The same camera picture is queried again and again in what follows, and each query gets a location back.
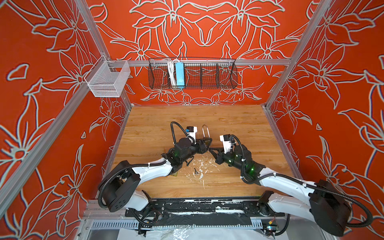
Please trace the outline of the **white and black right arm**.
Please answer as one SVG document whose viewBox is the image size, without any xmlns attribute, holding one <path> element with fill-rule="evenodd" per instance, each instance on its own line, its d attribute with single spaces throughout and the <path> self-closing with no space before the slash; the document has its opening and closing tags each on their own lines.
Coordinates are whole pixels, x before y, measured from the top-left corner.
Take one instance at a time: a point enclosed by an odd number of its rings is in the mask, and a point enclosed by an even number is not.
<svg viewBox="0 0 384 240">
<path fill-rule="evenodd" d="M 260 214 L 284 213 L 301 217 L 336 237 L 342 237 L 346 228 L 364 228 L 372 224 L 371 211 L 361 202 L 338 192 L 331 183 L 296 179 L 259 164 L 235 135 L 222 135 L 220 141 L 223 147 L 209 149 L 218 165 L 227 164 L 240 170 L 240 179 L 245 184 L 270 188 L 259 198 Z"/>
</svg>

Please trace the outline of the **brass padlock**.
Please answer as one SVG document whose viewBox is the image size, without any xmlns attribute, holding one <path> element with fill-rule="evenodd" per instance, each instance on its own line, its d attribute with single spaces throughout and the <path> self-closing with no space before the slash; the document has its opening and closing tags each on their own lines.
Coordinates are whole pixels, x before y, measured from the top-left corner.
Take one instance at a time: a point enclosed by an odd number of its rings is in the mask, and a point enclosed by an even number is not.
<svg viewBox="0 0 384 240">
<path fill-rule="evenodd" d="M 203 125 L 202 126 L 202 132 L 203 132 L 203 138 L 206 137 L 206 138 L 210 138 L 210 131 L 209 131 L 209 127 L 207 125 Z"/>
</svg>

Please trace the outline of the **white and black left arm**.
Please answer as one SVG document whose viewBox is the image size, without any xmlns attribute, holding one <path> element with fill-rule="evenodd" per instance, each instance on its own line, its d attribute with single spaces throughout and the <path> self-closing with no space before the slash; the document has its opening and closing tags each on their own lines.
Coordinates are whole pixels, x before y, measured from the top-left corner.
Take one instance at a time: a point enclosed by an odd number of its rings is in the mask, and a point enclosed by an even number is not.
<svg viewBox="0 0 384 240">
<path fill-rule="evenodd" d="M 145 192 L 137 191 L 143 183 L 177 173 L 186 163 L 187 166 L 196 154 L 202 155 L 212 143 L 210 136 L 197 138 L 197 128 L 186 129 L 177 123 L 170 123 L 174 146 L 161 158 L 144 164 L 120 162 L 100 182 L 97 201 L 99 207 L 111 213 L 122 208 L 142 211 L 150 204 L 150 197 Z"/>
</svg>

